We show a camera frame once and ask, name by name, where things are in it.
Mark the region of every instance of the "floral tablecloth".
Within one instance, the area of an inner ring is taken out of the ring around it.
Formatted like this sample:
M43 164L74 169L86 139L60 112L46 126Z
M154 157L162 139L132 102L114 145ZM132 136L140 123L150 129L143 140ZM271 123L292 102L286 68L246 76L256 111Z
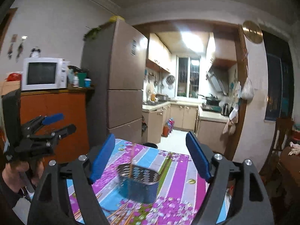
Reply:
M117 225L176 225L191 224L207 192L208 184L202 179L188 155L172 154L162 174L153 204L137 203L122 197L118 192L119 179L116 168L131 160L133 144L122 139L115 140L115 148L102 174L92 188L111 224ZM161 172L169 152L136 144L133 163ZM70 202L75 219L84 223L76 200L73 183L67 180ZM217 223L227 216L226 200Z

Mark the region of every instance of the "blue container with holes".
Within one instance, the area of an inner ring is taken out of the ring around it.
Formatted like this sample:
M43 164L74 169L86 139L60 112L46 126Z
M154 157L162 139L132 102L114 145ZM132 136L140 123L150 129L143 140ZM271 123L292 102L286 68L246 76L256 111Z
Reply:
M121 164L117 168L120 195L140 203L155 202L160 175L154 170L136 165L132 165L131 177L129 171L130 163Z

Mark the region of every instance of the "cardboard box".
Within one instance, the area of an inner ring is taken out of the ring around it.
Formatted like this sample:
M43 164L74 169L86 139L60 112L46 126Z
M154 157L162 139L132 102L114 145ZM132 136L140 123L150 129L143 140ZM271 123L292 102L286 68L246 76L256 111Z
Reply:
M17 90L21 87L21 81L4 81L0 82L0 95L6 95L9 92Z

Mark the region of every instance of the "kitchen floor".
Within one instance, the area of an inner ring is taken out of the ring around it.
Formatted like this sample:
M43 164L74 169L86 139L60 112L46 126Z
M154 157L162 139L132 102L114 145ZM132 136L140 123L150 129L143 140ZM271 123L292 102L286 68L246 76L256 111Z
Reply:
M158 149L189 155L190 153L185 145L185 136L187 133L187 131L173 129L168 137L161 137L160 143L157 144Z

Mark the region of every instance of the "metal bolt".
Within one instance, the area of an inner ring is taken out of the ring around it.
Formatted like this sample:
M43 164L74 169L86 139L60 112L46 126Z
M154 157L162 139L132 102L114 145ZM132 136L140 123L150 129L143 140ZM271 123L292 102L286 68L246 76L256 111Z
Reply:
M56 164L56 161L55 160L51 160L50 162L49 162L49 166L54 166Z
M247 166L251 166L251 165L252 165L252 161L249 160L249 159L246 159L246 160L245 160L245 164L246 164Z
M214 158L217 160L222 160L223 156L219 153L214 154Z
M80 156L78 157L78 160L79 160L79 161L85 161L87 158L88 158L88 157L87 157L86 155L80 155Z

